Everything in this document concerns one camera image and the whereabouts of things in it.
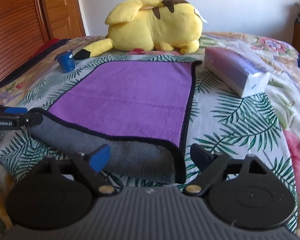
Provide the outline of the purple grey microfibre towel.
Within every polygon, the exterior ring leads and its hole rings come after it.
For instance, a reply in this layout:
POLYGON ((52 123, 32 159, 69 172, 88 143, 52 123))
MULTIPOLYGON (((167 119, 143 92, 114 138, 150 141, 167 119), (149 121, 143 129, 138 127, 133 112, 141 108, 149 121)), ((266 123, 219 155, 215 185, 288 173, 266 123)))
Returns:
POLYGON ((184 183, 198 62, 110 61, 63 92, 29 133, 67 154, 110 148, 107 172, 184 183))

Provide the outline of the blue plastic cup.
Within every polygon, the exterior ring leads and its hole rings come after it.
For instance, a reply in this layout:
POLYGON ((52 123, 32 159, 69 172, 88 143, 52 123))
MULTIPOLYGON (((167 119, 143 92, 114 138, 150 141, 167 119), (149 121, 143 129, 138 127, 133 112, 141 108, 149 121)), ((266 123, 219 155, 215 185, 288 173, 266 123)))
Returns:
POLYGON ((75 69, 75 60, 72 50, 66 50, 55 56, 55 60, 61 67, 62 72, 68 73, 75 69))

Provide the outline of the wooden louvred wardrobe door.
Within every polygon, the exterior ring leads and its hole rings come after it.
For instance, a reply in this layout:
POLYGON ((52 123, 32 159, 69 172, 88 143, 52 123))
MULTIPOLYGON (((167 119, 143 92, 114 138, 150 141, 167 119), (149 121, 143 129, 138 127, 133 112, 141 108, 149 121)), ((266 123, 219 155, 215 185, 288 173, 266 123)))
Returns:
POLYGON ((0 82, 48 39, 41 0, 0 0, 0 82))

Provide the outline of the purple tissue pack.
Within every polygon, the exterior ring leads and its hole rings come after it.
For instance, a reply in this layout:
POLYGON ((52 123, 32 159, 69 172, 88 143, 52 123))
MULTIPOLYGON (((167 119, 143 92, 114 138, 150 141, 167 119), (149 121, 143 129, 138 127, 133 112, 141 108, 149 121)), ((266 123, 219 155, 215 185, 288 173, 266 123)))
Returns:
POLYGON ((205 49, 204 65, 240 98, 264 93, 272 72, 253 51, 221 47, 205 49))

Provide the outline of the red dark blanket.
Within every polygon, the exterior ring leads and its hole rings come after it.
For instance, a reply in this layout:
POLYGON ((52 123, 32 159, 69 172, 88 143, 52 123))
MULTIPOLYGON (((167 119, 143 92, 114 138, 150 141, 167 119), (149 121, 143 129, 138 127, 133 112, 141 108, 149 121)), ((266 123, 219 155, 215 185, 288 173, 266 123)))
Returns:
POLYGON ((20 67, 15 69, 13 72, 11 72, 9 75, 7 75, 2 81, 0 81, 0 88, 4 87, 5 85, 11 83, 18 77, 22 76, 25 72, 27 72, 29 69, 34 67, 35 64, 42 61, 42 59, 46 58, 47 55, 49 55, 54 50, 58 49, 59 47, 65 45, 68 41, 70 41, 69 38, 65 39, 58 39, 53 38, 50 41, 48 41, 46 44, 41 46, 33 55, 32 57, 26 61, 24 64, 22 64, 20 67))

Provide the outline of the yellow Pikachu plush toy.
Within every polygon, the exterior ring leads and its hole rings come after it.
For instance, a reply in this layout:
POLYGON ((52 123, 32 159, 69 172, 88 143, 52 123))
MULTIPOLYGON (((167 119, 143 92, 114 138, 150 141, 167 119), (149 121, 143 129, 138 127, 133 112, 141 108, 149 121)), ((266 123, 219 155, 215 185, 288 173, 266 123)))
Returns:
POLYGON ((181 54, 193 54, 206 23, 199 10, 186 0, 127 0, 107 16, 106 38, 85 46, 74 59, 85 60, 112 49, 178 49, 181 54))

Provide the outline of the wooden panel door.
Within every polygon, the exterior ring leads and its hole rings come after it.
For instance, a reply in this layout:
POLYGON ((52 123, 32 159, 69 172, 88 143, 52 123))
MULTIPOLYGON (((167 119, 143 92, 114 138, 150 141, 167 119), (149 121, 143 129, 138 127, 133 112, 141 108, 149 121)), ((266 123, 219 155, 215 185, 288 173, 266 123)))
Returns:
POLYGON ((78 0, 42 0, 49 38, 85 36, 78 0))

